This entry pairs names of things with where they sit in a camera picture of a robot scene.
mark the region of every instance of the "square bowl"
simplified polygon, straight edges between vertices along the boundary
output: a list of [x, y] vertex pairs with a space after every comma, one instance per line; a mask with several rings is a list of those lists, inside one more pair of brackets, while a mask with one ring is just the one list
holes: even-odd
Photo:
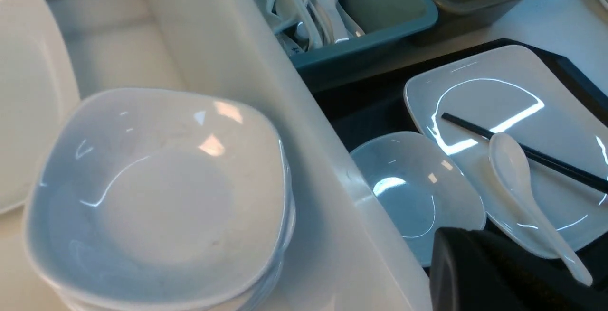
[[117, 310], [203, 309], [245, 292], [282, 246], [282, 144], [255, 109], [124, 88], [83, 101], [26, 204], [33, 267]]

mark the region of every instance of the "white bowl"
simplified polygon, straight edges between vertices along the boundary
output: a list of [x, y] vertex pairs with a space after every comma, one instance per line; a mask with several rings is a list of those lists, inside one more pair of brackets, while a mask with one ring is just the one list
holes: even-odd
[[439, 227], [484, 228], [481, 196], [456, 164], [422, 134], [386, 134], [351, 155], [422, 266], [430, 266]]
[[276, 130], [247, 105], [141, 88], [96, 94], [28, 198], [26, 253], [59, 292], [100, 307], [218, 305], [276, 258], [287, 178]]

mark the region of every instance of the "black object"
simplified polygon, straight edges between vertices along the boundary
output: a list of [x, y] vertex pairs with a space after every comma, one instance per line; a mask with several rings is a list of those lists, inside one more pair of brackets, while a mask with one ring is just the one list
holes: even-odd
[[[359, 145], [378, 136], [399, 131], [418, 131], [409, 117], [403, 99], [403, 88], [410, 78], [436, 67], [506, 45], [521, 45], [532, 50], [571, 94], [598, 120], [608, 126], [608, 97], [587, 79], [568, 58], [510, 39], [499, 39], [476, 47], [469, 47], [425, 62], [315, 93], [313, 96], [344, 146], [348, 151], [352, 151]], [[508, 239], [491, 222], [487, 222], [485, 229], [497, 236]], [[601, 236], [585, 248], [577, 251], [577, 254], [593, 275], [593, 288], [597, 290], [607, 289], [608, 235]], [[566, 271], [560, 260], [546, 262]]]
[[430, 295], [436, 311], [605, 311], [608, 296], [488, 231], [435, 233]]
[[[450, 113], [443, 113], [443, 115], [441, 115], [441, 118], [448, 120], [449, 122], [454, 123], [454, 125], [458, 125], [463, 129], [471, 131], [477, 135], [481, 135], [482, 137], [487, 138], [488, 140], [494, 135], [492, 131], [485, 129], [484, 127], [475, 125], [475, 123], [470, 123], [469, 121], [463, 120], [458, 116], [454, 116]], [[596, 175], [592, 175], [591, 173], [585, 170], [581, 170], [579, 168], [576, 168], [575, 166], [571, 166], [567, 162], [563, 162], [559, 159], [551, 157], [550, 155], [546, 155], [545, 153], [542, 153], [535, 149], [531, 149], [526, 145], [519, 144], [519, 146], [521, 146], [521, 148], [523, 149], [523, 152], [526, 154], [526, 157], [534, 160], [535, 162], [538, 162], [541, 165], [547, 166], [552, 170], [562, 173], [562, 175], [571, 177], [572, 179], [575, 179], [583, 183], [584, 185], [590, 186], [591, 188], [595, 188], [595, 190], [599, 192], [604, 192], [604, 194], [608, 194], [608, 181], [606, 181], [606, 179], [602, 179]]]

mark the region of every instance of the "spoon handle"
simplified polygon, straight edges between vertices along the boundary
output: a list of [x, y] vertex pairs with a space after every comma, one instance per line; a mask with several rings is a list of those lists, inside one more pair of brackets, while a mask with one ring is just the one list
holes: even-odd
[[[528, 196], [532, 201], [534, 201], [533, 196]], [[586, 286], [591, 286], [593, 283], [593, 277], [587, 270], [586, 266], [576, 253], [572, 250], [570, 245], [564, 240], [564, 238], [558, 233], [555, 227], [549, 222], [547, 216], [540, 210], [536, 203], [526, 203], [523, 206], [523, 209], [528, 213], [528, 216], [536, 221], [538, 225], [539, 231], [542, 231], [545, 234], [547, 240], [551, 246], [553, 246], [554, 250], [562, 261], [564, 261], [566, 267], [572, 274], [572, 276], [583, 283]]]
[[300, 17], [300, 20], [302, 23], [304, 23], [306, 31], [308, 31], [308, 48], [319, 49], [320, 47], [323, 47], [321, 34], [319, 34], [319, 30], [314, 23], [313, 17], [311, 17], [310, 13], [308, 13], [304, 2], [302, 0], [291, 0], [291, 2], [295, 6], [298, 17]]

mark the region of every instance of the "square plate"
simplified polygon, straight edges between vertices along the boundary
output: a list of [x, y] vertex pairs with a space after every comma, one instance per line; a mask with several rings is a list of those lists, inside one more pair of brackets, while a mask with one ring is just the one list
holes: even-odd
[[[490, 219], [526, 250], [556, 258], [534, 225], [521, 224], [491, 180], [488, 142], [441, 119], [443, 112], [587, 170], [608, 175], [608, 130], [532, 51], [493, 49], [415, 76], [404, 98], [419, 131], [434, 140], [484, 198]], [[574, 250], [608, 231], [606, 195], [530, 163], [534, 197]]]

